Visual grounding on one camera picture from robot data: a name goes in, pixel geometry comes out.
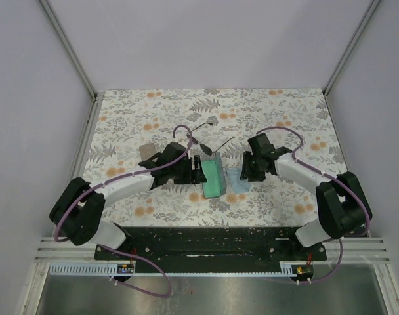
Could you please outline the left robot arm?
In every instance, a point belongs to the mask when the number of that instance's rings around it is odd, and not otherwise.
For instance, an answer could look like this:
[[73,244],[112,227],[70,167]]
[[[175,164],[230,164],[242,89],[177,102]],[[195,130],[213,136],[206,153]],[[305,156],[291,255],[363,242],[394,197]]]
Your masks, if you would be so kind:
[[56,225],[55,234],[62,234],[63,242],[69,240],[75,246],[93,243],[109,247],[115,258],[125,259],[132,251],[129,236],[116,224],[102,220],[103,211],[133,194],[163,186],[169,180],[180,185],[207,182],[200,157],[188,157],[186,148],[176,142],[140,162],[132,173],[98,184],[76,177],[67,185],[49,214]]

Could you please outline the black aviator sunglasses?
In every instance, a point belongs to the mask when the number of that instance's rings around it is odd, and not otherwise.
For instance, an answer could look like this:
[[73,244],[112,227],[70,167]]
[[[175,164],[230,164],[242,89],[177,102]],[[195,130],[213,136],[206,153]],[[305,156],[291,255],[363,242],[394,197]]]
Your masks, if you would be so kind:
[[187,138],[191,138],[192,139],[192,144],[193,145],[198,145],[201,150],[203,151],[203,153],[205,153],[208,156],[212,156],[213,154],[217,153],[221,148],[223,148],[226,144],[228,144],[230,141],[234,140],[235,137],[231,136],[229,139],[227,139],[225,142],[223,142],[218,148],[212,149],[210,148],[208,145],[204,144],[203,142],[199,141],[197,138],[194,137],[194,131],[204,127],[204,126],[213,126],[214,123],[206,121],[200,125],[198,125],[197,127],[194,127],[191,130],[191,135],[189,135],[189,133],[186,134]]

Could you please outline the brown glasses case green lining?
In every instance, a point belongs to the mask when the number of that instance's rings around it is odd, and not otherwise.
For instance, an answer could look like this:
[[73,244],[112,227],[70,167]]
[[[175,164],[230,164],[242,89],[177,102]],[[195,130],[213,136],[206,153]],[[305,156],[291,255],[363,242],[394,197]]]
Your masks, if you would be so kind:
[[142,161],[150,159],[157,153],[156,146],[154,143],[147,143],[139,146],[140,158]]

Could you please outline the grey-blue glasses case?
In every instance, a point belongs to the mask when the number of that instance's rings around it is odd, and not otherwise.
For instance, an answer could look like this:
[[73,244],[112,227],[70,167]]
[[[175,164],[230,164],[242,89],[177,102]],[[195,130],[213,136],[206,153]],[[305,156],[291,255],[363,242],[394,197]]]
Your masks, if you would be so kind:
[[202,184],[204,197],[211,199],[225,195],[227,186],[220,153],[215,153],[213,160],[204,161],[201,166],[207,179],[207,182]]

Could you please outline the blue cloth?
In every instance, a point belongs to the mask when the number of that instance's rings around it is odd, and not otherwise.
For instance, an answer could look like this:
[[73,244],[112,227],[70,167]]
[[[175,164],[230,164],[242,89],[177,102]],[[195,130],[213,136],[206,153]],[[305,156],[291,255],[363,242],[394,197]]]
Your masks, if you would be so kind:
[[226,170],[234,194],[244,194],[250,191],[251,185],[246,180],[240,179],[241,173],[242,169],[239,167],[232,167]]

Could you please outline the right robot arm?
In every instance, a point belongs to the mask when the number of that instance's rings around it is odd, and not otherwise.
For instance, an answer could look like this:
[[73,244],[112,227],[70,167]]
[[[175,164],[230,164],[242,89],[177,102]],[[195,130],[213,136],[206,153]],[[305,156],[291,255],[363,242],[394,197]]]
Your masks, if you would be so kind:
[[288,243],[289,254],[304,259],[312,246],[340,239],[362,225],[369,228],[373,214],[358,177],[347,171],[333,176],[298,159],[295,150],[276,148],[260,133],[248,140],[240,180],[262,182],[267,174],[288,179],[316,196],[318,218],[298,228]]

